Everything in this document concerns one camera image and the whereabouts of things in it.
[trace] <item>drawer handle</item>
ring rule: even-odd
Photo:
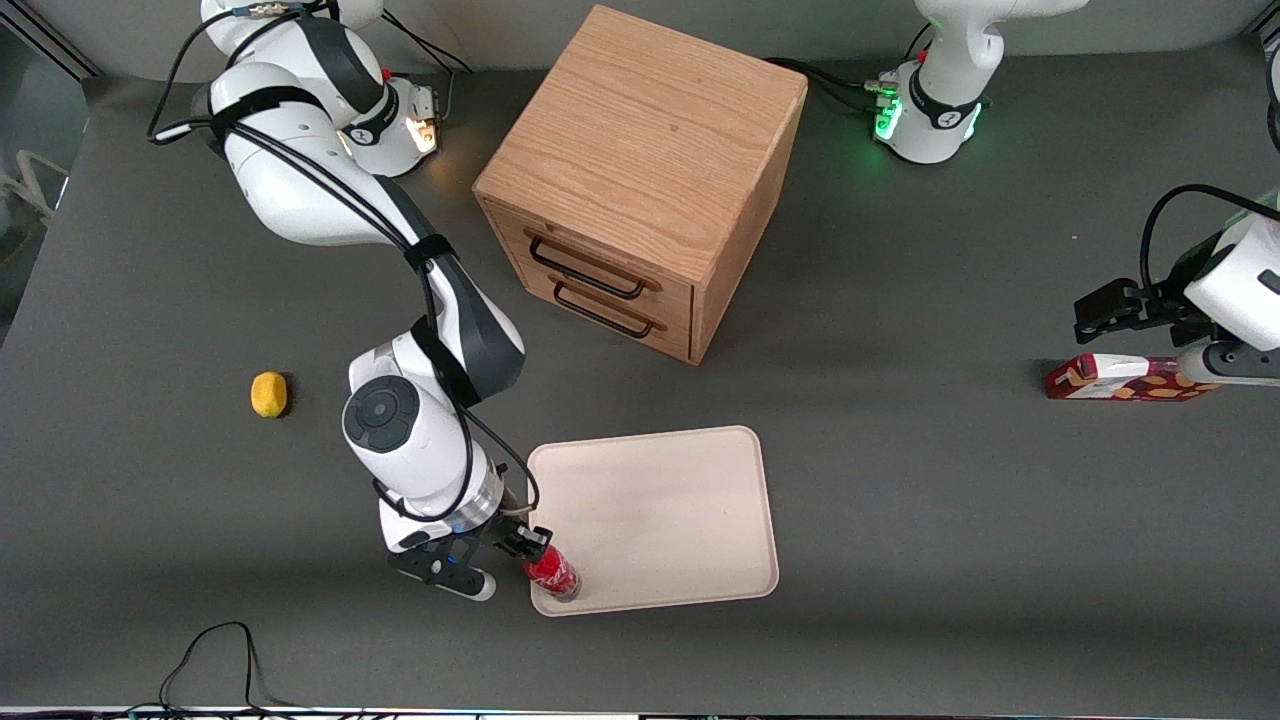
[[[566,275],[573,278],[575,281],[579,281],[579,282],[581,282],[584,284],[589,284],[589,286],[594,287],[595,290],[599,290],[600,292],[607,292],[607,293],[609,293],[613,297],[617,297],[620,300],[635,300],[636,297],[640,297],[640,291],[644,290],[644,281],[636,281],[636,287],[632,288],[632,290],[630,290],[630,291],[627,291],[627,290],[613,287],[609,283],[600,282],[600,281],[598,281],[598,279],[595,279],[595,278],[593,278],[590,275],[584,275],[582,273],[575,270],[573,268],[570,268],[568,265],[564,265],[562,263],[557,263],[556,260],[552,260],[550,258],[545,258],[543,255],[539,255],[538,254],[538,249],[541,247],[541,246],[543,246],[543,238],[536,237],[536,236],[534,237],[534,241],[531,243],[529,243],[529,254],[534,256],[534,260],[539,265],[545,265],[545,266],[548,266],[548,268],[550,268],[553,270],[559,270],[559,272],[564,273]]]
[[[556,290],[552,291],[552,297],[556,299],[556,302],[558,302],[562,307],[567,307],[567,309],[577,313],[579,315],[582,315],[584,318],[589,318],[591,320],[595,320],[596,323],[600,323],[602,325],[604,325],[607,328],[618,331],[620,333],[622,333],[622,334],[625,334],[627,337],[634,337],[636,340],[644,340],[644,338],[649,337],[650,332],[653,332],[653,327],[654,327],[653,320],[646,322],[644,324],[644,329],[643,331],[634,331],[634,329],[631,329],[631,328],[628,328],[626,325],[614,323],[613,320],[605,318],[604,315],[600,315],[599,313],[593,313],[591,310],[588,310],[586,307],[582,307],[581,305],[579,305],[576,302],[570,302],[568,300],[564,300],[559,295],[559,291],[562,291],[562,290],[564,290],[564,283],[562,283],[562,282],[556,283]]]

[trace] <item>gray wall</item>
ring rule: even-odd
[[[197,22],[197,0],[32,0],[111,74],[163,78]],[[421,35],[485,68],[550,65],[593,0],[387,0]],[[882,58],[902,51],[922,20],[909,0],[608,0],[635,15],[753,55]],[[1178,50],[1238,33],[1267,0],[1093,0],[1076,13],[1007,23],[1011,54]],[[96,12],[86,12],[93,8]],[[385,23],[361,32],[384,64],[425,69],[422,56]],[[188,56],[186,81],[221,67],[206,40]]]

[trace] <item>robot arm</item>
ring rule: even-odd
[[[212,129],[268,228],[306,245],[390,243],[424,279],[428,315],[351,363],[343,434],[375,475],[392,566],[488,598],[493,578],[468,564],[477,547],[536,561],[550,539],[518,518],[504,468],[471,439],[462,416],[462,407],[515,383],[525,360],[520,334],[412,200],[347,154],[296,76],[237,64],[212,83],[210,101]]]
[[[1187,191],[1230,199],[1208,186],[1183,186],[1153,215]],[[1171,325],[1178,365],[1201,383],[1280,386],[1280,204],[1276,193],[1254,211],[1183,254],[1169,277],[1142,286],[1120,278],[1075,304],[1080,343],[1115,331]],[[1153,220],[1147,223],[1147,241]]]
[[[1076,10],[1089,0],[915,0],[933,26],[923,63],[909,59],[881,73],[896,83],[895,97],[876,126],[876,140],[906,160],[941,163],[973,135],[979,99],[1005,56],[996,23],[1047,18]]]
[[[435,94],[390,77],[352,32],[381,17],[381,0],[201,3],[206,20],[234,9],[270,14],[232,17],[209,26],[206,33],[230,58],[229,65],[261,63],[288,70],[319,100],[361,168],[396,177],[435,151]],[[212,109],[212,97],[207,101]]]

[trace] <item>wooden drawer cabinet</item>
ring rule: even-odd
[[[598,5],[474,190],[529,292],[696,365],[804,96],[797,73]]]

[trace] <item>yellow fruit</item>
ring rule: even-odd
[[[284,375],[268,370],[253,378],[248,401],[259,415],[279,418],[284,413],[284,406],[289,404],[289,388],[284,383]]]

